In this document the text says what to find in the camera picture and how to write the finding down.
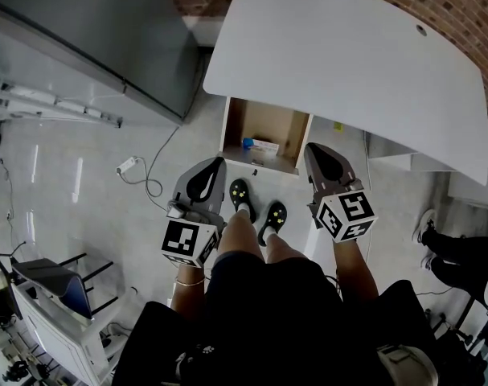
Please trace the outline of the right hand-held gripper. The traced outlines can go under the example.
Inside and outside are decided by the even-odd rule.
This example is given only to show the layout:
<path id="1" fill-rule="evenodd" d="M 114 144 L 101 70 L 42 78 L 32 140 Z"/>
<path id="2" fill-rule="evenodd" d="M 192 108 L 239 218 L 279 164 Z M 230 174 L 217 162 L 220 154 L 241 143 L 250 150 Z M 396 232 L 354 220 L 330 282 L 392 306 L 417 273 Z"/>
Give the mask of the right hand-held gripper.
<path id="1" fill-rule="evenodd" d="M 320 143 L 305 147 L 305 164 L 314 189 L 308 205 L 317 229 L 326 230 L 334 243 L 356 240 L 369 233 L 377 221 L 371 193 L 355 175 L 349 161 Z M 331 190 L 348 190 L 330 194 Z"/>

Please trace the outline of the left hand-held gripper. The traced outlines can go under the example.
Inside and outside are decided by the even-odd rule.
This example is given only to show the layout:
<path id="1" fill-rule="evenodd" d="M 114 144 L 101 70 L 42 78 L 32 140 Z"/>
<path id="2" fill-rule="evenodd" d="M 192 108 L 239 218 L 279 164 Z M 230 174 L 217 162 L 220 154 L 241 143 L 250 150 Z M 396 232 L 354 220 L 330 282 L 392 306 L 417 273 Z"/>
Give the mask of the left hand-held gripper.
<path id="1" fill-rule="evenodd" d="M 204 267 L 227 225 L 217 215 L 226 179 L 227 165 L 222 157 L 203 160 L 179 177 L 166 214 L 161 247 L 165 258 L 176 265 Z"/>

